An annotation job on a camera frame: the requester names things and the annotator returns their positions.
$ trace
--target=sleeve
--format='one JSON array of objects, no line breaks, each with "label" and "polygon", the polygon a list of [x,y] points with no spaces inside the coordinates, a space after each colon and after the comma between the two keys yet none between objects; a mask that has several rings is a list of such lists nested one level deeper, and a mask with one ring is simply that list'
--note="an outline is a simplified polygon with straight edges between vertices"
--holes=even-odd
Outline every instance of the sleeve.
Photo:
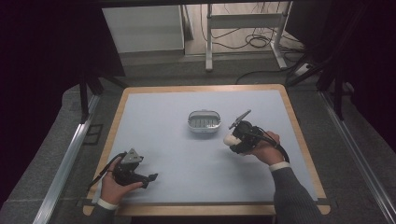
[{"label": "sleeve", "polygon": [[279,224],[324,223],[324,216],[290,167],[272,172],[276,192],[274,205]]},{"label": "sleeve", "polygon": [[107,203],[101,199],[93,208],[92,213],[87,217],[87,223],[94,224],[109,224],[113,223],[114,215],[116,214],[117,206],[114,204]]}]

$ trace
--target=dark background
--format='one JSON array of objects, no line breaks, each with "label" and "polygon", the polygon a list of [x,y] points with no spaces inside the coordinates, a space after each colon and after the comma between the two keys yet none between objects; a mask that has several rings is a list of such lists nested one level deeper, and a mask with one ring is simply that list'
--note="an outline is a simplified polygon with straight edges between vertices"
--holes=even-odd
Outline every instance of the dark background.
[{"label": "dark background", "polygon": [[124,76],[99,7],[2,1],[0,27],[3,203],[38,151],[80,76]]}]

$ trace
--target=metal container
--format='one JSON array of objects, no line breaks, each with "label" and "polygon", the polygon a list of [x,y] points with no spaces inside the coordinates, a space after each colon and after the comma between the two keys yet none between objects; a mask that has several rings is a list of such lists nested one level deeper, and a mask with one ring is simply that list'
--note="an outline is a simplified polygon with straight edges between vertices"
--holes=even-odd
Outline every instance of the metal container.
[{"label": "metal container", "polygon": [[194,133],[215,133],[220,126],[220,115],[212,110],[196,110],[189,115],[189,127]]}]

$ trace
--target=shirt cuff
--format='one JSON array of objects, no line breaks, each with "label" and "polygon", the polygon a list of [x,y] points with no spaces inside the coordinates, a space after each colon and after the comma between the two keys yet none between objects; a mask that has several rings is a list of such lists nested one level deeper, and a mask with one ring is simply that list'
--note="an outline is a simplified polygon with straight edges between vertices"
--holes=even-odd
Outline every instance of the shirt cuff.
[{"label": "shirt cuff", "polygon": [[107,202],[103,201],[101,198],[99,198],[97,204],[104,207],[107,210],[116,210],[119,207],[118,205],[115,205],[112,203],[107,203]]},{"label": "shirt cuff", "polygon": [[270,171],[273,172],[275,170],[279,170],[285,167],[290,167],[290,164],[286,161],[282,161],[273,165],[270,165]]}]

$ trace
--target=hand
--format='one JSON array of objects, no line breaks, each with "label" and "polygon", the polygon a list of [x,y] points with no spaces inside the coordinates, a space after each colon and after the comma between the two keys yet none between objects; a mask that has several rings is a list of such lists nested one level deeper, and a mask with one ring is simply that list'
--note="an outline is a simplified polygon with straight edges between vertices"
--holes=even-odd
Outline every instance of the hand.
[{"label": "hand", "polygon": [[141,188],[143,186],[142,182],[133,183],[127,186],[121,186],[117,184],[116,180],[114,180],[112,171],[114,170],[114,167],[119,160],[121,160],[121,157],[118,157],[110,164],[106,175],[102,179],[102,191],[100,198],[105,202],[111,204],[119,204],[122,197],[126,193],[131,190]]},{"label": "hand", "polygon": [[[279,135],[273,132],[266,132],[263,134],[271,136],[278,144],[280,144]],[[274,148],[271,144],[265,141],[260,141],[260,143],[255,146],[251,151],[246,153],[247,155],[254,155],[260,161],[268,164],[273,165],[284,161],[282,153]]]}]

